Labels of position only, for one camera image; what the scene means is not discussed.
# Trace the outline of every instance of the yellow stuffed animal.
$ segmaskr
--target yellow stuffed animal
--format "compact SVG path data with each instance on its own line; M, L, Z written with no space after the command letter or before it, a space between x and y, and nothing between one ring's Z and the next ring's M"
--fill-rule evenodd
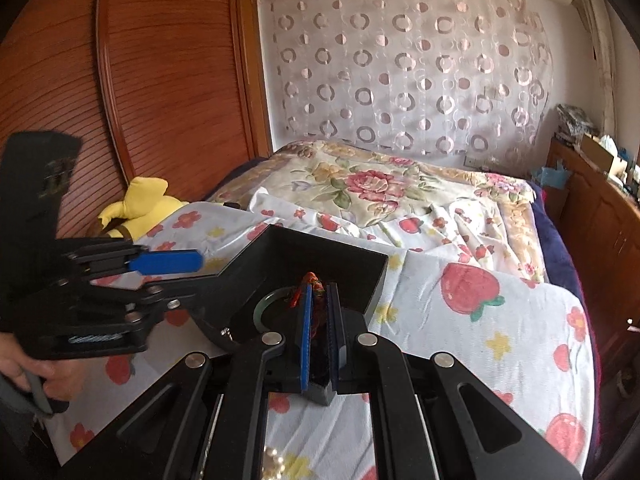
M98 215L102 228L114 218L127 221L107 232L112 238L137 240L188 202L164 196L169 183L162 178L137 176L130 184L122 202L108 205Z

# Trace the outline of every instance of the wooden wardrobe door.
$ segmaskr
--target wooden wardrobe door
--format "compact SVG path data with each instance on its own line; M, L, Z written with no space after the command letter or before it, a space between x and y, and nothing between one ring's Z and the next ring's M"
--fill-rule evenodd
M60 211L61 237L84 235L124 193L95 70L94 4L29 0L0 44L2 145L20 130L59 130L84 141Z
M232 16L236 0L98 0L100 82L129 178L200 200L254 156Z

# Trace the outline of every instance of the wooden cabinet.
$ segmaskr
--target wooden cabinet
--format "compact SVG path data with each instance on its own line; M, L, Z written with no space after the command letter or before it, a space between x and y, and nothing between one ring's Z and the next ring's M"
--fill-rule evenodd
M603 380L640 351L640 210L578 153L553 141L547 164L573 171L559 231L578 271Z

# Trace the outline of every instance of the floral bedspread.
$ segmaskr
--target floral bedspread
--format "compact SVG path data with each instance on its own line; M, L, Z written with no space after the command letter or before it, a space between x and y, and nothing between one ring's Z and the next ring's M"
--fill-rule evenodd
M461 262L545 280L534 193L523 180L316 140L288 144L211 201L248 208L258 190L330 216L345 234L417 251L452 244Z
M411 354L429 357L437 351L451 352L579 470L584 468L593 421L594 377L591 341L578 299L547 283L482 268L486 255L475 254L465 264L466 251L453 241L428 246L431 238L420 236L420 230L433 228L439 233L433 238L444 239L453 230L450 223L459 229L479 226L476 211L484 205L470 203L463 213L456 213L455 205L434 206L430 213L414 210L407 218L368 227L293 204L266 188L254 193L248 206L255 211L213 203L187 205L139 243L153 250L198 249L206 260L202 273L223 269L270 223L387 254L382 296L369 329ZM409 219L397 233L390 227ZM498 222L485 228L492 229L494 237L504 236ZM372 234L373 229L380 230L380 236ZM423 245L416 247L414 240ZM491 254L486 248L486 252L493 258L497 251ZM98 284L137 288L159 279L130 272L103 278ZM215 308L215 298L211 306ZM47 421L61 462L90 443L185 354L196 350L220 354L181 310L167 312L148 343L149 350L142 354L93 360L90 380L79 399L67 412ZM375 479L368 402L366 395L340 396L322 407L295 395L272 395L266 445L283 454L284 478Z

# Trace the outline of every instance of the white sheet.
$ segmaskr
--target white sheet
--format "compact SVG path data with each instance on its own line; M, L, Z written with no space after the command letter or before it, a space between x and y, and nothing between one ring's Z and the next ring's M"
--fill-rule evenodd
M429 357L441 350L451 352L533 428L545 433L579 470L584 468L593 420L593 357L582 307L572 294L526 280L517 269L501 267L510 258L501 258L496 247L493 253L478 254L480 258L472 254L468 263L473 270L459 264L461 254L466 253L460 247L464 233L453 226L472 222L463 219L466 213L456 213L457 207L432 212L437 215L434 218L446 221L437 222L442 230L449 226L454 237L460 236L461 240L445 244L442 239L447 234L437 227L408 233L382 222L361 230L309 209L302 214L297 206L260 190L251 208L266 216L211 203L191 204L139 243L155 250L197 248L207 261L203 272L215 272L268 223L281 222L288 228L388 254L385 286L370 330L412 354ZM428 221L433 224L431 216L418 220L420 227L429 225ZM331 232L334 228L340 232ZM481 236L469 229L468 236ZM490 238L500 242L500 250L508 251L499 229ZM408 250L416 248L422 252ZM511 270L520 277L494 269ZM472 290L483 291L486 297L471 302L468 294L450 288L461 270L471 273L467 281L475 286ZM135 288L142 278L130 273L114 283L108 281L102 284ZM486 302L478 312L476 303L482 301ZM61 462L185 354L220 352L184 314L172 312L167 317L152 333L147 352L131 359L95 360L81 397L66 413L47 423ZM298 396L272 396L266 444L285 454L286 478L375 478L367 401L362 396L338 397L324 408Z

